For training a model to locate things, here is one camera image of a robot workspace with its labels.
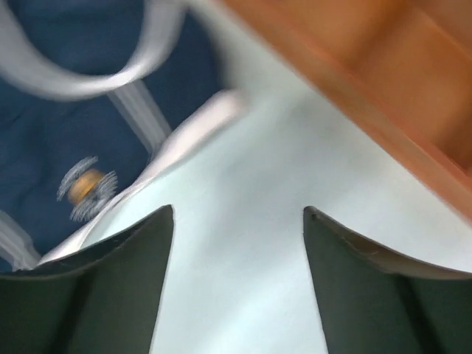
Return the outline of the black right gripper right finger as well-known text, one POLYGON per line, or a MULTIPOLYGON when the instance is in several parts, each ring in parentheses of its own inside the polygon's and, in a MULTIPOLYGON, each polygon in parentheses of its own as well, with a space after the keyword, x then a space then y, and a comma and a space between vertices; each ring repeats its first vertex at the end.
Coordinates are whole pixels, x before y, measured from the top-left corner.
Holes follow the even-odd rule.
POLYGON ((397 253, 320 210, 303 238, 330 353, 469 353, 471 275, 397 253))

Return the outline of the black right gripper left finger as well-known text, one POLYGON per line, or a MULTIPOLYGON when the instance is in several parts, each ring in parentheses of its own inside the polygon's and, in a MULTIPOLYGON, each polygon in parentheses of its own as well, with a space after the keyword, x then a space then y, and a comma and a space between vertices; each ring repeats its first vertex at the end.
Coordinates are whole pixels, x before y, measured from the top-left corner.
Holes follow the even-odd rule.
POLYGON ((1 275, 3 353, 148 353, 173 242, 166 205, 112 237, 1 275))

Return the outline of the navy underwear with white trim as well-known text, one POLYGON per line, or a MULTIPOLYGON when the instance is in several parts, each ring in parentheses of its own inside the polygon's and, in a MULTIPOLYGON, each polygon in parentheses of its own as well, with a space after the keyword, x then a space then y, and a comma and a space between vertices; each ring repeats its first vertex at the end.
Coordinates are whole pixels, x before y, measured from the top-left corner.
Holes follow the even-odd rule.
POLYGON ((77 251, 240 108, 180 1, 3 1, 1 270, 77 251))

